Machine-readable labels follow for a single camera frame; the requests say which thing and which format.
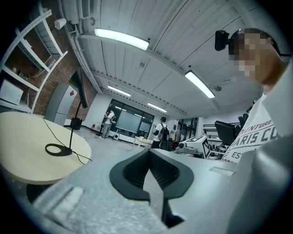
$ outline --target air vent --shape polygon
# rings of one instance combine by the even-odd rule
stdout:
[[[81,19],[90,17],[90,0],[78,1],[78,14]]]

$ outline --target refrigerator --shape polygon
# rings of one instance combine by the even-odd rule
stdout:
[[[58,84],[47,106],[44,119],[64,126],[68,112],[76,95],[77,91],[70,85]]]

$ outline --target person in white shirt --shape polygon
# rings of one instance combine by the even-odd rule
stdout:
[[[239,70],[264,89],[262,97],[249,112],[242,130],[221,158],[221,161],[238,163],[244,152],[257,149],[277,138],[277,130],[262,102],[280,80],[292,76],[293,64],[281,59],[277,43],[269,34],[255,28],[235,32],[228,49]]]
[[[104,124],[104,129],[103,129],[103,134],[102,134],[102,138],[107,139],[109,136],[109,132],[110,132],[110,128],[112,126],[111,123],[111,118],[114,116],[114,111],[110,110],[110,113],[107,115],[105,114],[105,117],[107,118]]]
[[[159,149],[160,148],[161,140],[159,139],[159,134],[163,128],[167,127],[167,125],[165,124],[166,117],[162,117],[160,120],[161,120],[161,122],[156,126],[156,131],[153,132],[154,140],[153,140],[152,146],[151,146],[152,149]]]

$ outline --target neck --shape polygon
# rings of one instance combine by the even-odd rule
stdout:
[[[276,60],[273,65],[273,69],[262,82],[264,93],[268,95],[270,91],[275,87],[276,83],[282,77],[284,71],[286,70],[288,63],[283,62],[281,59]]]

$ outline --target black pants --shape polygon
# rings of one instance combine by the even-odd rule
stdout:
[[[151,149],[164,149],[167,150],[167,142],[153,141]]]

